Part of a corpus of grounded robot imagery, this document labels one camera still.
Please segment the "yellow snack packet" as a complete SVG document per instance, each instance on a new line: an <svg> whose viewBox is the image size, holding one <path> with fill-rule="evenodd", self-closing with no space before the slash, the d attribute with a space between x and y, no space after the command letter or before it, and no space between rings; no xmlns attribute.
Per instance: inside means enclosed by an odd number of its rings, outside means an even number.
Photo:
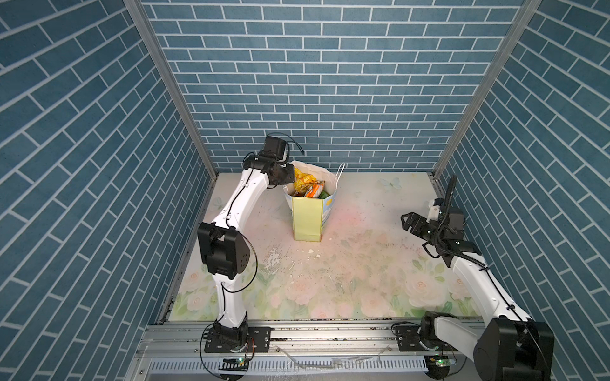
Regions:
<svg viewBox="0 0 610 381"><path fill-rule="evenodd" d="M294 188L298 194L304 195L308 190L318 183L316 177L311 174L303 173L300 169L295 168Z"/></svg>

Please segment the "orange snack packet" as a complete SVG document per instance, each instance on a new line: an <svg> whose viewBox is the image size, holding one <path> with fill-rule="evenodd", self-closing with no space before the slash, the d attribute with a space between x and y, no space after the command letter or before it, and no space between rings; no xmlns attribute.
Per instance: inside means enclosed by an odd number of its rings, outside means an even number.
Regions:
<svg viewBox="0 0 610 381"><path fill-rule="evenodd" d="M307 190L304 193L306 198L320 198L324 192L325 183L323 181L307 184Z"/></svg>

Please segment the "colourful paper gift bag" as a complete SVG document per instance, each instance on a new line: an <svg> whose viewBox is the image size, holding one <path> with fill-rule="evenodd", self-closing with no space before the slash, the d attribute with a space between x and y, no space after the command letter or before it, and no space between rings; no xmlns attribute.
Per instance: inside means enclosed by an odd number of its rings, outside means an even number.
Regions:
<svg viewBox="0 0 610 381"><path fill-rule="evenodd" d="M319 181L325 183L325 192L330 196L325 199L306 198L295 191L294 183L285 185L284 195L292 212L292 228L296 241L320 242L322 228L327 222L336 199L338 183L346 167L345 163L339 165L336 172L313 164L292 161L294 168L303 173L311 174Z"/></svg>

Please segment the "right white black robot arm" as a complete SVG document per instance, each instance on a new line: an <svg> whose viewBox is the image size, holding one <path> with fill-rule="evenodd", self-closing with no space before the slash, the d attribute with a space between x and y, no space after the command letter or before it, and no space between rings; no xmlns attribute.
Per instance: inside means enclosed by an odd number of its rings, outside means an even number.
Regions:
<svg viewBox="0 0 610 381"><path fill-rule="evenodd" d="M478 247L464 238L459 212L428 219L414 212L401 217L403 229L432 247L435 258L462 281L478 307L485 329L478 333L448 313L427 312L421 321L422 345L445 344L473 361L482 380L548 380L554 333L535 321L498 284Z"/></svg>

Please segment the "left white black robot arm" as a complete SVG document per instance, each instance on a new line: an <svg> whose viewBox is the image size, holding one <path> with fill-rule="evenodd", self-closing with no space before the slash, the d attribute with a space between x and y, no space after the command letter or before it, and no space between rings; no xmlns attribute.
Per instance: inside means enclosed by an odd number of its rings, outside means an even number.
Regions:
<svg viewBox="0 0 610 381"><path fill-rule="evenodd" d="M245 288L237 282L254 250L242 231L267 189L294 181L294 168L289 160L290 148L287 146L249 154L227 204L212 222L203 222L198 228L197 243L202 262L212 274L218 294L217 322L228 329L236 329L246 321L246 308L241 298Z"/></svg>

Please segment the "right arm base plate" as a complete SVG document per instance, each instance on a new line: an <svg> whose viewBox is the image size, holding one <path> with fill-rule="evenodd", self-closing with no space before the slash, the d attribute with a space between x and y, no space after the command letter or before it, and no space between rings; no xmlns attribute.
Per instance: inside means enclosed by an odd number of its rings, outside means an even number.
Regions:
<svg viewBox="0 0 610 381"><path fill-rule="evenodd" d="M396 337L400 352L451 352L449 344L441 341L422 338L418 325L393 325L391 331Z"/></svg>

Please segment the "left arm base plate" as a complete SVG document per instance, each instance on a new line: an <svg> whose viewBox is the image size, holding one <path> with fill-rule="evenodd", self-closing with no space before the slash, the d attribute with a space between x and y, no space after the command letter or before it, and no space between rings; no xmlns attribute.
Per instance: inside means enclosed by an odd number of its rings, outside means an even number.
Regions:
<svg viewBox="0 0 610 381"><path fill-rule="evenodd" d="M269 351L272 328L268 326L227 328L213 324L203 335L203 352L230 353Z"/></svg>

